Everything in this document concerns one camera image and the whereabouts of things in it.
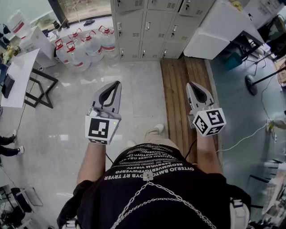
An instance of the locker door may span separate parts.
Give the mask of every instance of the locker door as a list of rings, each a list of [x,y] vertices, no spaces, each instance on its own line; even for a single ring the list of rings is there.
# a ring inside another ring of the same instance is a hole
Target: locker door
[[[166,42],[162,52],[161,58],[178,59],[184,51],[186,43]]]
[[[143,9],[144,3],[145,0],[114,0],[115,12]]]
[[[215,0],[184,0],[179,14],[201,17],[201,15],[205,15],[207,13],[214,1]]]
[[[119,56],[121,60],[137,60],[140,41],[119,41]]]
[[[144,40],[141,48],[141,59],[158,60],[164,41]]]
[[[143,38],[164,39],[173,14],[164,11],[147,11]]]
[[[143,11],[117,13],[116,26],[118,40],[140,39]]]
[[[149,0],[148,9],[175,11],[179,0]]]
[[[199,26],[200,19],[197,17],[187,17],[177,15],[174,23],[169,28],[168,40],[186,41],[194,34]]]

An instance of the chain necklace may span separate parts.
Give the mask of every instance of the chain necklace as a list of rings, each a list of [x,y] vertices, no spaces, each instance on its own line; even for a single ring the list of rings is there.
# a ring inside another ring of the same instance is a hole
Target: chain necklace
[[[155,186],[157,188],[160,188],[160,189],[163,189],[164,191],[168,192],[169,194],[175,196],[176,198],[155,198],[155,199],[150,199],[148,201],[145,201],[144,203],[142,204],[139,204],[137,205],[136,207],[132,208],[131,210],[129,210],[128,212],[126,212],[130,206],[130,204],[135,200],[136,196],[138,196],[141,191],[143,189],[145,189],[148,185],[151,185],[151,186]],[[188,201],[185,201],[183,200],[183,198],[181,198],[179,195],[176,195],[173,191],[169,190],[168,188],[165,188],[161,185],[158,185],[158,184],[154,184],[152,182],[149,181],[149,179],[147,180],[147,183],[144,184],[140,190],[138,190],[135,195],[129,200],[129,203],[124,207],[122,213],[118,216],[118,219],[116,220],[116,222],[113,224],[112,228],[111,229],[115,229],[119,223],[126,217],[128,216],[131,212],[133,212],[134,210],[138,209],[139,207],[142,207],[146,204],[149,204],[151,202],[154,202],[154,201],[159,201],[159,200],[169,200],[169,201],[177,201],[177,202],[182,202],[184,205],[188,206],[190,209],[194,210],[196,212],[196,214],[202,219],[202,221],[204,221],[205,223],[207,223],[209,225],[210,228],[212,229],[216,229],[216,227],[211,223],[211,221],[204,215],[202,215],[202,213],[195,209],[195,207],[190,204]]]

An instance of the clear plastic bottle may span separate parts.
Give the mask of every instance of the clear plastic bottle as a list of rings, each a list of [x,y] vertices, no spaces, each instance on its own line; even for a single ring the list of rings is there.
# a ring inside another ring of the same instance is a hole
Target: clear plastic bottle
[[[92,30],[89,34],[86,34],[85,39],[82,39],[84,42],[84,51],[88,55],[91,62],[100,61],[104,54],[99,39],[96,37],[96,33]]]
[[[80,32],[81,32],[81,29],[78,28],[76,32],[72,33],[72,35],[68,35],[68,38],[70,38],[74,42],[77,48],[82,48],[82,45],[83,45],[83,42],[80,39]]]
[[[31,29],[31,24],[26,20],[21,10],[17,10],[7,21],[7,26],[17,37],[23,38],[28,36]]]
[[[63,41],[62,39],[57,40],[55,42],[56,44],[56,55],[59,58],[59,60],[64,63],[65,66],[69,67],[70,66],[70,62],[68,61],[68,54],[67,54],[67,50],[65,49],[65,47],[63,46]]]
[[[85,54],[84,50],[76,48],[73,41],[67,43],[67,59],[73,69],[79,72],[83,72],[90,66],[90,60]]]
[[[113,28],[105,28],[104,26],[100,26],[98,31],[102,32],[102,34],[100,35],[102,48],[107,52],[114,51],[115,50],[114,29]]]

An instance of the locker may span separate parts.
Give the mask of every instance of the locker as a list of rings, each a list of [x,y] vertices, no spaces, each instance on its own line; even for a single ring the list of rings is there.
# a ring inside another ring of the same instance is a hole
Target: locker
[[[141,48],[142,60],[158,60],[164,41],[144,40]]]
[[[140,39],[143,11],[129,11],[116,14],[118,40]]]
[[[143,9],[144,3],[145,0],[114,0],[115,12]]]
[[[148,9],[175,11],[179,0],[149,0]]]
[[[137,60],[140,41],[119,41],[119,56],[121,60]]]
[[[161,58],[178,59],[183,52],[186,43],[166,42],[161,52]]]
[[[172,13],[167,13],[164,11],[147,11],[143,38],[164,39],[166,37],[172,17]]]
[[[179,14],[192,17],[204,16],[214,1],[215,0],[184,0]]]
[[[188,40],[198,28],[199,22],[198,17],[177,15],[174,23],[169,28],[167,39],[173,41]]]

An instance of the forearm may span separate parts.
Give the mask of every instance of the forearm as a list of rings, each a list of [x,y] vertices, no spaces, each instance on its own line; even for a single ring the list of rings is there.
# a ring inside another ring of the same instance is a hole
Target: forearm
[[[223,174],[213,136],[203,137],[198,133],[197,138],[198,168],[207,174]]]
[[[82,162],[77,183],[96,181],[105,172],[105,145],[89,143]]]

